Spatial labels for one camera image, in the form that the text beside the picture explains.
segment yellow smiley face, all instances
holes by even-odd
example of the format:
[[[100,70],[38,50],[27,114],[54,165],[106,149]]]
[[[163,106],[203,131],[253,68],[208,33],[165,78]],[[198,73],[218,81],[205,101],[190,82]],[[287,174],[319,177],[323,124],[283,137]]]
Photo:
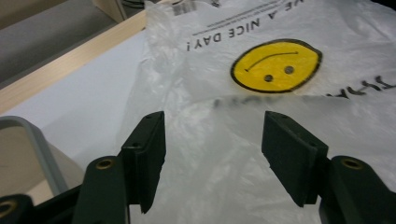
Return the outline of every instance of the yellow smiley face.
[[[245,52],[233,64],[231,76],[251,91],[294,91],[316,73],[321,57],[319,50],[301,40],[279,39]]]

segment smiley face eye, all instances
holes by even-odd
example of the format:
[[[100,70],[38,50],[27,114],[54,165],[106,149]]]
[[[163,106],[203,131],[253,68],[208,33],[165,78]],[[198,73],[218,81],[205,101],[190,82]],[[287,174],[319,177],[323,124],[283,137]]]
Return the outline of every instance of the smiley face eye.
[[[290,74],[292,74],[293,72],[294,72],[294,67],[292,67],[292,66],[286,66],[286,67],[285,67],[285,73],[286,73],[286,74],[290,75]]]
[[[266,75],[264,77],[264,81],[266,81],[266,82],[272,82],[273,80],[274,80],[274,77],[271,75]]]

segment barcode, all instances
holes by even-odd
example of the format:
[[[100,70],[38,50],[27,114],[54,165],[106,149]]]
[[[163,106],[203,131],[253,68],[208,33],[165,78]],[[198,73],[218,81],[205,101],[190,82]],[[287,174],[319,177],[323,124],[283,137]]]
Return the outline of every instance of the barcode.
[[[196,10],[194,0],[181,0],[172,4],[175,16]]]

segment gray floor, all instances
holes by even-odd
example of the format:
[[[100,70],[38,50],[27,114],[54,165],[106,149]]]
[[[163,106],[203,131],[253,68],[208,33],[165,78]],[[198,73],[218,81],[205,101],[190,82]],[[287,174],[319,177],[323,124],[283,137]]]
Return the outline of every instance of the gray floor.
[[[92,0],[67,0],[0,30],[0,89],[115,25]]]

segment translucent plastic bag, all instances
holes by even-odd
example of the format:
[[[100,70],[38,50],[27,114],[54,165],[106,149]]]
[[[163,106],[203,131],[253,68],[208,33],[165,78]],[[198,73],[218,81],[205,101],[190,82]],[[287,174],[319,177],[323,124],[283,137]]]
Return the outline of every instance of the translucent plastic bag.
[[[167,155],[136,223],[319,223],[318,207],[295,205],[261,154],[265,110],[395,189],[394,11],[366,0],[185,0],[147,2],[147,13],[120,139],[164,110]]]

